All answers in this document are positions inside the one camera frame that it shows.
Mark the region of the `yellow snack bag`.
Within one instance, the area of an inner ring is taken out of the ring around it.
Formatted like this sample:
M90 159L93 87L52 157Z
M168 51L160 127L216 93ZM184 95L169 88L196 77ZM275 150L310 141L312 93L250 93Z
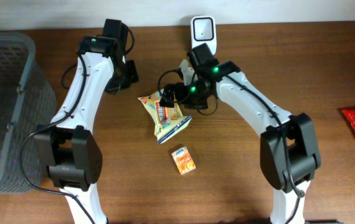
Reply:
M148 96L139 97L152 120L154 121L154 135L157 144L162 144L185 129L192 120L192 116L184 116L180 107L175 103L172 108L161 106L162 100L158 91Z

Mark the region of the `orange tissue pack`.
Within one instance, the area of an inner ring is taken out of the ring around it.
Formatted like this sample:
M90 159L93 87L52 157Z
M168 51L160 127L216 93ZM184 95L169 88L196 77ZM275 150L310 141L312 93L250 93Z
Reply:
M171 156L180 175L185 175L196 169L196 165L186 146L173 151Z

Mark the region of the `grey plastic basket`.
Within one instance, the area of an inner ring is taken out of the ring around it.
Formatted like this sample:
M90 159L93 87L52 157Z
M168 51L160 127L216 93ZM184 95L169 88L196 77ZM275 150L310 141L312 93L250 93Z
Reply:
M33 141L25 138L48 124L57 100L36 62L36 45L25 34L0 32L0 194L22 194L39 184L42 170Z

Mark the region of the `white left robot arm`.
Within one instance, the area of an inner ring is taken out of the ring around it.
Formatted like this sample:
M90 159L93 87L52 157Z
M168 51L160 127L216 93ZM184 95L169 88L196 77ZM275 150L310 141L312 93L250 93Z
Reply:
M22 176L30 188L64 196L75 223L108 223L97 189L103 157L93 137L93 125L102 95L116 94L136 83L135 63L127 60L131 29L121 20L106 19L102 34L85 36L80 42L75 76L62 106L48 125L39 125L22 143L37 148L44 174L55 190L33 183L22 162Z

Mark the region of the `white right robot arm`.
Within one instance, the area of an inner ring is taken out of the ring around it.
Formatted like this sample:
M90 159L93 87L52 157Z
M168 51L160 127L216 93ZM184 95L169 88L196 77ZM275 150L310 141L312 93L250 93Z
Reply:
M270 101L232 61L220 63L206 44L187 53L194 73L189 83L158 85L161 105L206 109L214 96L226 103L260 138L260 167L273 187L271 223L305 223L305 195L321 155L311 118L293 115Z

